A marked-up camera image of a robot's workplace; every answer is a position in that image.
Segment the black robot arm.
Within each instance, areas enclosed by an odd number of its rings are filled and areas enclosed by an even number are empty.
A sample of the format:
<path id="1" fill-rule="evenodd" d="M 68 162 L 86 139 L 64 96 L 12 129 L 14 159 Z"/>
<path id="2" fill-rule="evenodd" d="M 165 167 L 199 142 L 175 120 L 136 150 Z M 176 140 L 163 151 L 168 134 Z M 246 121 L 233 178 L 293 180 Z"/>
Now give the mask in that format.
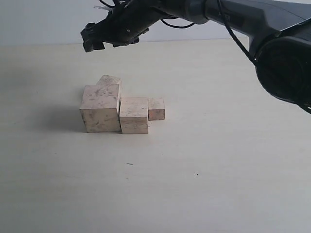
<path id="1" fill-rule="evenodd" d="M 192 25 L 214 21 L 235 38 L 254 65 L 262 87 L 273 97 L 311 110 L 311 6 L 278 0 L 117 0 L 108 15 L 81 31 L 86 52 L 139 42 L 158 21 L 181 18 Z"/>

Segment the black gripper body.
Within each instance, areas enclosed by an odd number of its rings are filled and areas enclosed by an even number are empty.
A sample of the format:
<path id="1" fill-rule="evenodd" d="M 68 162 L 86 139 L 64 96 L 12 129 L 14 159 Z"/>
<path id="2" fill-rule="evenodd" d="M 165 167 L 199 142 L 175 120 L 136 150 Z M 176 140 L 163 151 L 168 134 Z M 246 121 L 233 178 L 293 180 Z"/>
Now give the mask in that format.
<path id="1" fill-rule="evenodd" d="M 97 23 L 97 38 L 114 46 L 127 46 L 139 41 L 139 36 L 164 17 L 156 9 L 155 0 L 131 0 L 109 13 Z"/>

